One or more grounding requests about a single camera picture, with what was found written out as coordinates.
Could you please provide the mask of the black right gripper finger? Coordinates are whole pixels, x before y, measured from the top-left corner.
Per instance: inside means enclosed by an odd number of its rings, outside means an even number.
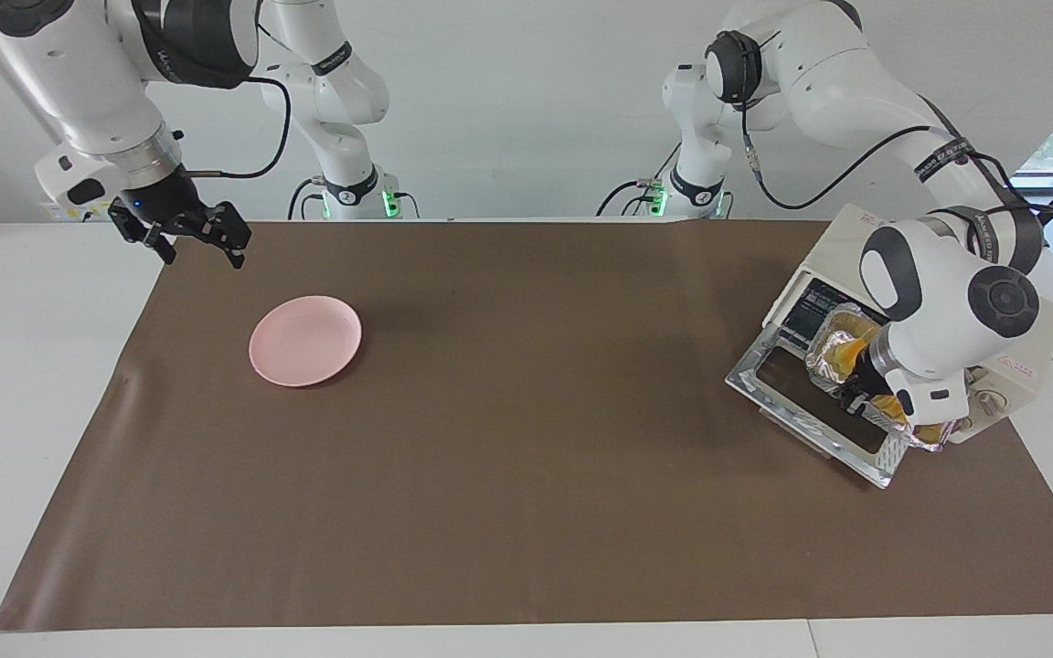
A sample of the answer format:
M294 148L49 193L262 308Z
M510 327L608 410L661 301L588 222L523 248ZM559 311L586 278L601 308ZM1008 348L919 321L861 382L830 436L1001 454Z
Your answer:
M142 245L154 251L165 266L172 265L176 259L176 250L172 242L164 236L162 226L150 226L145 228L141 237Z
M223 228L220 233L218 246L226 255L229 265L234 270L241 270L245 265L245 250L249 247L251 238L250 230Z

